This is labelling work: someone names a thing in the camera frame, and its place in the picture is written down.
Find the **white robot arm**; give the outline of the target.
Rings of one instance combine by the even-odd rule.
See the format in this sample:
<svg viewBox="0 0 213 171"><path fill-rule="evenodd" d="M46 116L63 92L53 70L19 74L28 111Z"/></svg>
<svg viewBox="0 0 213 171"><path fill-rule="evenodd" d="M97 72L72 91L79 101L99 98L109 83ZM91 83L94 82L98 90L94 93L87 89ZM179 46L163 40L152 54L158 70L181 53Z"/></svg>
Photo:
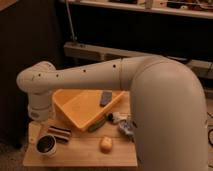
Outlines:
<svg viewBox="0 0 213 171"><path fill-rule="evenodd" d="M182 63L153 55L57 70L42 61L21 71L16 82L28 94L28 111L40 118L55 89L127 91L139 171L208 171L205 93Z"/></svg>

